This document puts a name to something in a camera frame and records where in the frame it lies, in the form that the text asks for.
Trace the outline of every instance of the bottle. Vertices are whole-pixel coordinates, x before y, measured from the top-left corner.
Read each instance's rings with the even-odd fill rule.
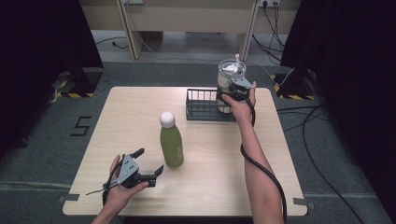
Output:
[[[181,141],[180,131],[175,122],[175,115],[172,112],[165,111],[160,116],[161,122],[161,147],[166,165],[178,167],[184,161],[183,144]]]

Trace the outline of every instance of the white bottle cap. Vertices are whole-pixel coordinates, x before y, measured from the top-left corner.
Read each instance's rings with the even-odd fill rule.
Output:
[[[175,125],[175,115],[170,111],[165,111],[160,116],[160,122],[163,128],[172,128]]]

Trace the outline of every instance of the desk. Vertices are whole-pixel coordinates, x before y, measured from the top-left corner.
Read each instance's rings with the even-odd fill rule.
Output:
[[[208,32],[236,34],[241,60],[248,54],[257,0],[145,0],[124,5],[117,0],[133,59],[143,43],[140,31]]]
[[[244,158],[239,152],[240,132],[235,122],[186,120],[187,88],[116,87],[108,95],[78,169],[67,201],[67,215],[97,215],[102,208],[100,189],[117,154],[146,152],[136,159],[141,174],[152,174],[164,164],[160,144],[160,115],[175,113],[183,138],[184,163],[164,166],[155,188],[136,194],[120,212],[123,216],[148,217],[247,217],[251,216],[245,185]],[[306,206],[293,204],[303,198],[276,108],[267,89],[256,91],[256,133],[285,191],[288,215],[303,216]]]

